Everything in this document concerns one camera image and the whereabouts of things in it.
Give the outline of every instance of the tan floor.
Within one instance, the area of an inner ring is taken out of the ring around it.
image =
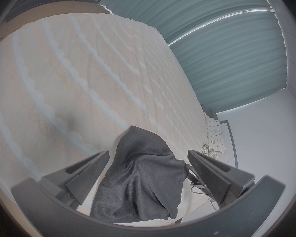
[[[0,42],[10,33],[13,33],[27,23],[34,22],[45,17],[67,13],[109,14],[109,11],[107,11],[103,6],[90,2],[61,1],[43,4],[21,13],[8,23],[3,22],[0,27]]]

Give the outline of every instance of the white wall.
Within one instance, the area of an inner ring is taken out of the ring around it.
[[[282,0],[268,0],[283,31],[288,57],[288,89],[296,98],[296,21]]]
[[[239,168],[256,176],[270,175],[286,185],[267,220],[256,232],[262,236],[296,194],[296,99],[288,89],[217,114],[228,120]]]

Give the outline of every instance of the black blanket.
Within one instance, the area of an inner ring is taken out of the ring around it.
[[[157,134],[131,126],[93,200],[91,215],[130,223],[174,219],[188,167]]]

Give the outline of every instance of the bed sheet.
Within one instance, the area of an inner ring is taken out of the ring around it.
[[[205,116],[174,54],[153,27],[111,14],[64,14],[26,24],[0,43],[0,187],[109,150],[79,211],[88,214],[117,143],[135,125],[177,159],[207,141]],[[179,219],[207,201],[183,184]],[[175,220],[135,223],[161,226]]]

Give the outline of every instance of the green curtain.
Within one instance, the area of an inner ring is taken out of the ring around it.
[[[113,14],[155,27],[169,44],[214,18],[251,9],[270,9],[267,0],[101,0]]]
[[[206,109],[229,110],[286,87],[285,45],[273,12],[219,20],[170,48]]]

